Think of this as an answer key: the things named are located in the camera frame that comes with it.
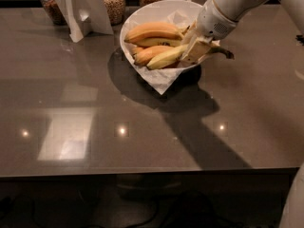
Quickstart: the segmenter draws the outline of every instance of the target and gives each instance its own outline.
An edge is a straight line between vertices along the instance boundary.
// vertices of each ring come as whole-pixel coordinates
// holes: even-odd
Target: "yellow banana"
[[[147,67],[149,69],[161,69],[172,65],[180,60],[180,57],[186,51],[187,47],[187,44],[178,47],[172,47],[171,49],[153,57],[147,64]]]
[[[166,22],[146,22],[131,29],[124,37],[127,43],[136,43],[145,38],[161,37],[168,39],[182,39],[179,28]]]
[[[132,57],[134,58],[136,54],[140,53],[142,50],[144,50],[144,47],[133,47],[131,49]]]
[[[153,57],[170,49],[171,47],[169,46],[153,46],[145,48],[134,55],[134,64],[141,67],[146,66]]]
[[[153,46],[170,46],[170,47],[177,47],[181,44],[181,40],[174,40],[168,38],[145,38],[141,41],[135,42],[135,45],[139,47],[153,47]]]

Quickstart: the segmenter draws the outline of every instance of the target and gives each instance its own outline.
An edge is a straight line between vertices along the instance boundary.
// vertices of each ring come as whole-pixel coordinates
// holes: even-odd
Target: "white paper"
[[[113,34],[104,0],[56,0],[71,29],[74,42],[91,31]]]

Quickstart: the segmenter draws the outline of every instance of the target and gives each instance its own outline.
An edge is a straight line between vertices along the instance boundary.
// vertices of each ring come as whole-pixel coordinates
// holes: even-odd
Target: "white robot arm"
[[[225,38],[247,11],[268,0],[207,0],[197,19],[197,32],[205,37]],[[304,0],[279,0],[294,23],[304,34]]]

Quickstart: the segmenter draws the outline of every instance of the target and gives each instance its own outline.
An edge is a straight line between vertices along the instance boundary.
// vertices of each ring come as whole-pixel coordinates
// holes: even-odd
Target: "gray countertop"
[[[0,177],[298,167],[304,47],[278,5],[160,96],[115,36],[78,44],[42,9],[0,9]]]

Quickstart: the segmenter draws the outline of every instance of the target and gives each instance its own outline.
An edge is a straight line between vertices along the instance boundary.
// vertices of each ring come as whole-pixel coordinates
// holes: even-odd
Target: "paper wrapper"
[[[135,26],[144,22],[164,21],[173,23],[179,28],[186,28],[193,24],[197,18],[201,5],[184,0],[164,0],[152,5],[145,6],[133,13],[124,23],[121,32],[121,46],[125,57],[134,69],[161,95],[174,83],[181,73],[197,67],[179,63],[176,68],[163,68],[149,70],[146,66],[134,65],[131,49],[132,44],[124,42],[126,33]]]

